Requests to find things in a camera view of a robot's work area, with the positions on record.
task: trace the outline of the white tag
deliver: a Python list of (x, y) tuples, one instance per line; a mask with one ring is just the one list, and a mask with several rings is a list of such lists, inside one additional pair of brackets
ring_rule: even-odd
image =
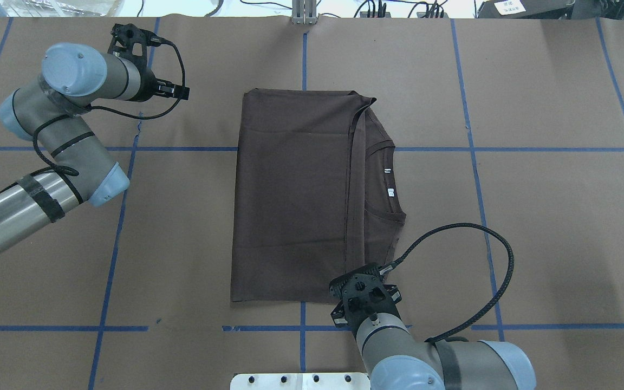
[(497, 12), (500, 12), (500, 15), (513, 15), (527, 11), (520, 0), (495, 3), (495, 8), (497, 8)]

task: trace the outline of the silver metal tube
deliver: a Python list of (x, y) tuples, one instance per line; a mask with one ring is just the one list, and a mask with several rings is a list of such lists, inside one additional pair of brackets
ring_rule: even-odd
[[(79, 205), (57, 173), (42, 173), (35, 180), (59, 202), (65, 213)], [(47, 215), (19, 185), (0, 193), (0, 253), (49, 223)]]

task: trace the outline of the black strap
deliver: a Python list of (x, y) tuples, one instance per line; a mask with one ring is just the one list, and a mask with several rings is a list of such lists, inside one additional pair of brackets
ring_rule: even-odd
[(50, 219), (50, 222), (53, 224), (58, 220), (64, 218), (64, 210), (59, 205), (57, 200), (52, 199), (50, 197), (49, 192), (45, 190), (42, 185), (35, 180), (31, 175), (25, 175), (19, 180), (16, 181), (18, 185), (21, 186), (25, 190), (25, 192), (30, 195), (30, 197), (40, 206), (42, 211), (47, 215), (47, 218)]
[(52, 156), (52, 158), (55, 158), (57, 157), (59, 153), (62, 153), (66, 148), (70, 147), (71, 145), (77, 143), (80, 140), (85, 140), (86, 138), (93, 137), (94, 135), (95, 134), (92, 131), (89, 131), (87, 133), (83, 133), (82, 135), (75, 136), (71, 140), (66, 141), (65, 143), (61, 144), (59, 148), (50, 152), (50, 155)]
[(445, 390), (461, 390), (461, 370), (459, 369), (459, 361), (456, 359), (456, 353), (444, 340), (436, 342), (435, 348), (438, 350), (443, 366)]

